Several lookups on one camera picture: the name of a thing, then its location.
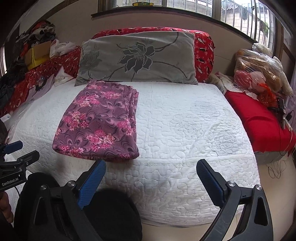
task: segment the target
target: white quilted mattress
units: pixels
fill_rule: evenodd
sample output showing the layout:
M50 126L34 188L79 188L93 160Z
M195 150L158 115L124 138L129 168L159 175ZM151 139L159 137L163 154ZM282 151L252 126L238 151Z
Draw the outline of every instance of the white quilted mattress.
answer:
M216 86L123 84L139 92L136 130L140 156L128 163L107 163L100 188L126 192L143 220L176 226L213 221L219 208L212 204L196 174L196 163L202 158L226 180L245 187L259 184L255 155L241 120ZM93 164L52 149L65 110L84 87L74 87L74 81L53 87L28 107L12 139L24 144L13 153L15 158L39 151L40 160L28 169L50 173L60 185L76 180Z

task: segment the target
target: red cushion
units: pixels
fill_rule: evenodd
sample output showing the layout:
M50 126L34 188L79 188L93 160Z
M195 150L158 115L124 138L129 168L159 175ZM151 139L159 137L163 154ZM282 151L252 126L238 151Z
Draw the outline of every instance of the red cushion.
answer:
M254 152L283 152L293 149L296 144L295 133L288 128L283 130L276 115L266 106L245 93L227 91L225 98L240 117Z
M123 28L108 30L97 33L92 39L108 35L125 35L132 33L141 33L148 31L179 31L189 32L195 35L194 41L194 65L196 79L198 82L204 82L213 69L214 63L214 43L209 34L197 30L187 30L181 28L164 28L164 27L145 27L145 28Z

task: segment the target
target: window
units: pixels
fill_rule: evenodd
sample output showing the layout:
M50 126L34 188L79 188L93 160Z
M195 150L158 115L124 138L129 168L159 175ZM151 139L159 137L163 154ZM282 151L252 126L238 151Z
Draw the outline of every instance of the window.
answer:
M134 2L153 2L155 6L173 7L212 17L213 2L221 3L218 20L245 33L273 50L275 17L258 0L113 0L113 8L131 6Z
M258 0L222 0L221 21L273 50L275 17Z
M4 45L0 48L0 77L7 73Z

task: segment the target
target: tiled floor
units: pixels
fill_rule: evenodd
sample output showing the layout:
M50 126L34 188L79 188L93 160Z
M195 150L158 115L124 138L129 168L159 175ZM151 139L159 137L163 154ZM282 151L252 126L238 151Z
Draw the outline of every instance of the tiled floor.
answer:
M296 200L296 170L292 157L283 157L286 169L279 179L273 179L268 174L266 165L259 165L261 185L265 191L274 229L274 241L279 241L293 220L293 210ZM224 240L232 237L239 217L236 217ZM210 225L205 224L191 228L154 227L143 224L143 241L192 241L199 240Z

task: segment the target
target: purple floral fabric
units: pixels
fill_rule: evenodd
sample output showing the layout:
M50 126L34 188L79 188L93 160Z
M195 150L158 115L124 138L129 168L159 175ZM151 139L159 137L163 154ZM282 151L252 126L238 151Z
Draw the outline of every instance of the purple floral fabric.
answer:
M118 162L137 158L138 95L131 86L91 81L64 113L52 148L90 160Z

